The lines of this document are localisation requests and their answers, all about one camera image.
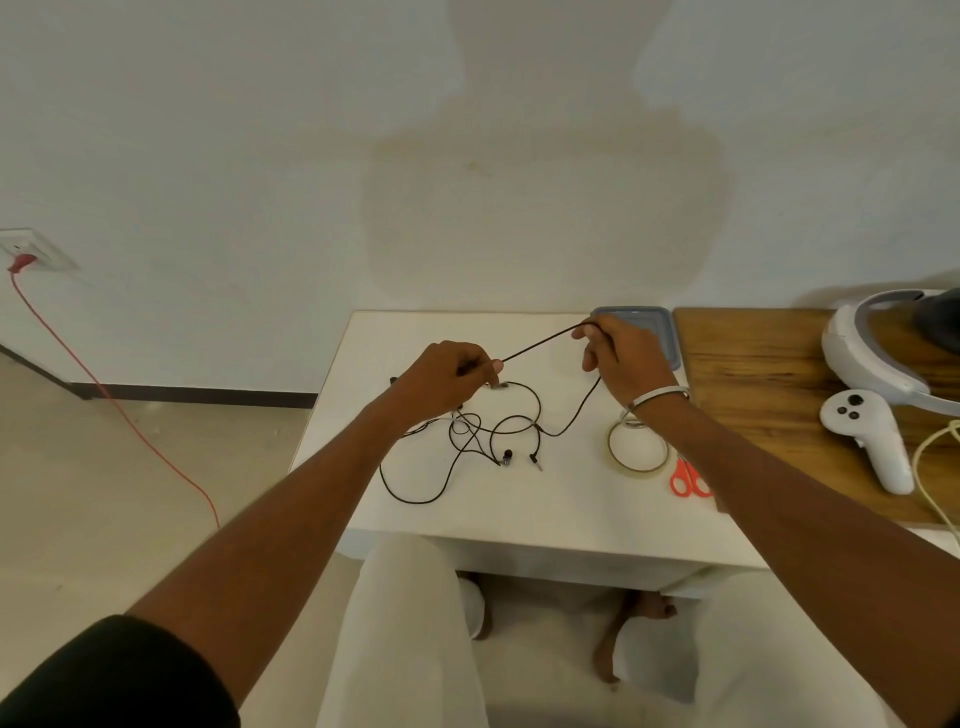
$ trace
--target orange scissors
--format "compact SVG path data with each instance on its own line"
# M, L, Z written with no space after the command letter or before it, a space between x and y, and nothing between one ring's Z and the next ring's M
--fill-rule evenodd
M709 488L701 490L700 483L702 481L703 479L700 477L700 474L690 465L689 461L678 454L677 470L670 475L670 490L673 491L673 495L678 497L712 497L713 492ZM686 486L682 490L678 488L680 483Z

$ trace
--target forearm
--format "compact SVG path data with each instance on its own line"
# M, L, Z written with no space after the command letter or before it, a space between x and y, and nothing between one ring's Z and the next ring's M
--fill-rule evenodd
M130 609L198 650L237 705L293 625L405 423L383 398Z
M700 471L827 638L911 726L960 708L960 562L679 396L637 414Z

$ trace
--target wall socket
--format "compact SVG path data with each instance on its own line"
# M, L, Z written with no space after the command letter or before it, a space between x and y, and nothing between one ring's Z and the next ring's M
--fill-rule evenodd
M24 253L36 255L36 262L27 269L32 272L54 273L78 268L63 251L32 228L0 231L0 250L11 258Z

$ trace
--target earphones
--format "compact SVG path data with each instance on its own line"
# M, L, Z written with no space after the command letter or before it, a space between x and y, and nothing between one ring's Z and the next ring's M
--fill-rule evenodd
M507 356L506 358L501 359L501 361L507 362L510 359L516 358L517 356L527 353L531 349L535 349L541 344L545 344L551 339L555 339L561 334L567 333L568 331L572 331L573 329L578 328L581 325L582 324L576 324L572 327L567 327L561 331L557 331L557 333L547 336L545 339L538 341L536 344L532 344L526 349L521 349L519 352L511 354L510 356ZM395 376L390 377L391 384L393 384L395 381L396 381ZM457 461L460 459L462 455L472 452L479 455L483 455L485 458L493 462L494 465L496 465L497 467L509 466L513 462L514 452L511 449L504 449L503 455L500 458L497 458L496 452L493 449L494 436L518 435L521 432L526 432L527 430L530 430L530 429L533 429L534 432L537 433L537 446L533 452L529 453L530 463L536 466L536 468L542 472L543 467L540 464L540 461L538 459L538 455L540 454L540 444L542 443L542 436L545 435L547 437L560 437L565 432L567 432L570 429L570 426L573 425L573 423L576 421L581 411L583 411L584 405L587 404L587 400L589 399L590 395L593 394L593 391L597 388L599 384L600 384L600 377L598 377L597 380L593 382L593 386L591 386L589 391L584 395L584 398L580 402L580 406L577 407L577 411L573 413L573 417L570 418L570 421L566 424L566 426L563 429L561 429L559 432L549 432L546 429L544 429L542 425L540 425L540 415L543 412L543 404L540 401L540 395L538 395L537 392L534 391L533 387L530 387L527 384L523 384L522 382L518 382L518 381L503 381L500 383L499 386L493 389L502 390L502 389L508 389L510 387L522 387L523 389L527 390L528 392L530 392L530 394L534 396L534 399L537 401L537 414L534 417L528 417L527 415L508 415L507 417L500 420L500 422L498 422L492 428L487 429L486 427L483 427L483 420L481 419L480 415L476 414L475 412L464 412L463 405L461 405L455 411L451 412L449 417L437 417L437 418L434 418L433 420L427 420L426 422L421 423L420 425L414 427L413 429L405 432L400 437L400 439L403 440L404 438L411 437L413 435L424 432L429 426L431 426L436 422L449 422L449 425L447 426L446 434L447 434L447 438L450 441L450 445L452 445L454 449L456 449L457 454L456 456L454 456L453 462L450 463L450 468L446 472L446 478L444 479L443 486L441 486L440 491L435 496L427 498L425 500L411 500L409 498L399 496L397 493L393 491L393 489L391 489L390 484L387 482L387 477L383 472L382 463L378 468L380 472L380 479L383 481L383 485L387 489L387 493L389 493L396 500L399 500L401 503L407 503L408 505L426 505L428 503L434 502L444 494L444 492L446 491L446 486L449 485L450 477L453 475L453 469L456 466ZM503 425L505 425L506 423L512 420L525 420L528 424L520 427L519 429L501 429ZM487 433L489 435L489 438L487 440L486 450L484 450L483 445L480 442L481 432ZM458 437L469 435L469 437L467 438L467 441L465 443L463 443L461 446L458 446L456 441L454 441L453 439L454 435L457 435ZM476 443L475 449L472 449L470 447L472 443Z

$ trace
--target baseboard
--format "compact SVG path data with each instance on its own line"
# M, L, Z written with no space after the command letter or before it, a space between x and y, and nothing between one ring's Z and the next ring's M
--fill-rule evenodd
M53 376L34 362L25 359L0 345L4 354L31 372L36 372L47 381L65 389L81 400L102 400L103 393L96 384L70 382ZM144 384L107 384L110 394L118 400L175 401L193 404L239 404L246 407L293 407L312 409L317 401L316 392L266 392L247 389L209 389L205 387L154 387Z
M50 374L47 370L41 369L40 367L38 367L38 366L37 366L36 364L34 364L34 362L32 362L30 359L25 359L25 358L23 358L22 356L20 356L20 354L18 354L17 352L13 352L13 351L11 351L10 349L7 349L7 347L3 346L2 344L0 344L0 354L3 354L4 356L6 356L6 357L9 358L9 359L12 359L12 360L15 361L17 364L22 364L22 365L25 366L27 369L29 369L31 372L35 372L36 374L39 374L40 376L42 376L42 377L43 377L44 379L46 379L47 381L52 381L54 384L56 384L56 385L57 385L58 387L60 387L61 389L65 389L67 392L73 392L73 385L70 384L70 382L68 382L68 381L63 381L62 379L57 378L56 376L53 376L53 375Z

